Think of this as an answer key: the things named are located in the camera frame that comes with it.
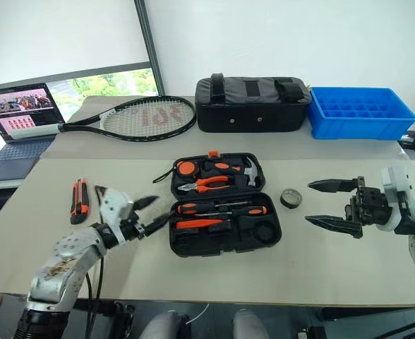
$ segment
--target white wall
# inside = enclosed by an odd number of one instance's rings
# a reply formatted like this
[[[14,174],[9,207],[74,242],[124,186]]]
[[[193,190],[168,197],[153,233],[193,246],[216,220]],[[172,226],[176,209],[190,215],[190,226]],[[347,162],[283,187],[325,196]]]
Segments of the white wall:
[[[147,0],[171,95],[225,76],[392,88],[415,112],[415,0]]]
[[[133,0],[0,0],[0,84],[147,60]]]

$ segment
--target blue storage box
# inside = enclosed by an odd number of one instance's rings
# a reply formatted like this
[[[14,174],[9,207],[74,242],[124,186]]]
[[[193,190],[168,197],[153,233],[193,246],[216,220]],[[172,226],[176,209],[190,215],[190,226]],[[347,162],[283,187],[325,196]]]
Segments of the blue storage box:
[[[389,88],[314,87],[308,118],[317,139],[399,140],[415,122]]]

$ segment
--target window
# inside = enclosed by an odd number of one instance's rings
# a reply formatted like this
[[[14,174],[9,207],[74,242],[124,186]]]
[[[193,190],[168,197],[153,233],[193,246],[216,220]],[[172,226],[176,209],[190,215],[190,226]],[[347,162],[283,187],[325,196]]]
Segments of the window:
[[[90,95],[157,95],[151,69],[87,76],[47,85],[65,121]]]

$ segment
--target black tool case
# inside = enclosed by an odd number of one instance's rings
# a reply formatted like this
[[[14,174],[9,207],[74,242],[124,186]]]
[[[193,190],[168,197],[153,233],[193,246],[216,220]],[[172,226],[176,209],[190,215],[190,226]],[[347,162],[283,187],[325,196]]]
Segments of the black tool case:
[[[290,77],[198,81],[195,106],[205,132],[286,132],[300,128],[311,102],[303,81]]]
[[[221,170],[212,169],[212,164],[221,162],[235,168],[249,167],[248,159],[253,161],[257,169],[255,186],[248,185],[248,176],[245,174],[224,174]],[[184,162],[192,162],[198,166],[195,175],[181,176],[178,166]],[[267,194],[261,193],[265,178],[258,159],[250,153],[225,153],[219,155],[210,152],[209,155],[196,157],[185,157],[174,162],[172,176],[172,193],[178,202],[172,206],[172,216],[169,220],[169,240],[173,252],[179,256],[215,256],[222,251],[243,252],[252,251],[263,247],[275,245],[282,236],[281,228],[275,207]],[[197,179],[212,178],[226,175],[229,177],[228,184],[232,187],[217,189],[205,193],[194,190],[181,191],[178,187],[191,184]],[[224,183],[214,183],[208,186],[224,186]],[[214,210],[203,213],[226,213],[240,208],[252,208],[252,206],[265,206],[264,215],[217,215],[206,217],[195,217],[193,214],[182,215],[179,213],[180,206],[191,203],[214,203],[215,205],[238,203],[249,201],[248,204],[237,206],[219,206]],[[194,227],[188,229],[177,229],[177,222],[199,219],[223,219],[230,220],[220,225],[209,227]]]

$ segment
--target black padded bag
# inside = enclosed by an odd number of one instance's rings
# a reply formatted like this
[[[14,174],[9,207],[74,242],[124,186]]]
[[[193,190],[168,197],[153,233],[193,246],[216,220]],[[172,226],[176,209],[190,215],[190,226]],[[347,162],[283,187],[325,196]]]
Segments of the black padded bag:
[[[195,106],[205,132],[285,132],[300,128],[311,95],[298,78],[224,78],[198,81]]]

